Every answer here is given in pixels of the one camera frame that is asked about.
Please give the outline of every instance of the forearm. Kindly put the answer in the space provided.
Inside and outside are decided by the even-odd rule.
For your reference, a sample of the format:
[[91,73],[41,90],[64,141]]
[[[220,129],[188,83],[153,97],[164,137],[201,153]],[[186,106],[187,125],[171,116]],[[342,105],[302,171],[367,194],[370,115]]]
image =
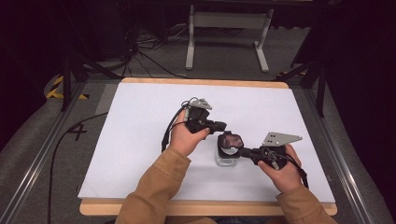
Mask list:
[[304,186],[276,197],[289,223],[336,223],[317,197]]
[[125,199],[116,223],[163,223],[166,204],[177,194],[189,164],[187,157],[166,149]]

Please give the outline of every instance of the desk leg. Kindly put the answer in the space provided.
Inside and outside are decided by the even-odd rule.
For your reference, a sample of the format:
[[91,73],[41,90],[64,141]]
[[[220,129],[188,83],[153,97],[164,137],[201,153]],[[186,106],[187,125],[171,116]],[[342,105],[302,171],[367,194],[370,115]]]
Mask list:
[[190,6],[190,22],[189,22],[189,48],[187,49],[186,69],[191,70],[194,61],[194,6]]
[[267,18],[262,25],[262,38],[259,41],[254,42],[254,47],[257,52],[257,57],[259,58],[260,66],[262,67],[262,71],[267,73],[269,71],[267,61],[265,60],[264,52],[262,51],[262,46],[264,45],[265,37],[267,36],[268,29],[270,27],[271,19],[273,16],[274,10],[270,9],[267,13]]

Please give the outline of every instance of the person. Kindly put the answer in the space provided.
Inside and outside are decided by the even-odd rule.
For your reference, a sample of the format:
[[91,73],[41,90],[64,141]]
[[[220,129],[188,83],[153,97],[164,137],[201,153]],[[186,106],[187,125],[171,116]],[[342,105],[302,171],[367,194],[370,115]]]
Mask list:
[[[116,224],[216,223],[210,217],[166,216],[166,204],[177,194],[191,162],[188,156],[209,135],[208,129],[190,133],[183,123],[184,113],[185,111],[181,111],[175,121],[169,147],[147,169],[135,191],[125,199]],[[291,145],[286,146],[286,151],[301,165]],[[283,217],[271,218],[266,223],[336,223],[325,212],[315,195],[304,187],[296,167],[290,162],[279,171],[262,161],[258,165],[280,191],[276,198],[284,212]]]

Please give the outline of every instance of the sleeve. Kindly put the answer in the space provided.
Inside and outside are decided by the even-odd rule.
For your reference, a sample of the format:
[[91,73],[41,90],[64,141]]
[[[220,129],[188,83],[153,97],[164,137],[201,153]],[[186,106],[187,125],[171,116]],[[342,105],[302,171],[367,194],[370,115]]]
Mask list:
[[190,162],[171,147],[166,149],[125,199],[116,223],[164,223],[166,204],[178,192]]
[[330,217],[317,197],[306,187],[301,185],[297,189],[276,196],[290,224],[305,223],[336,223]]

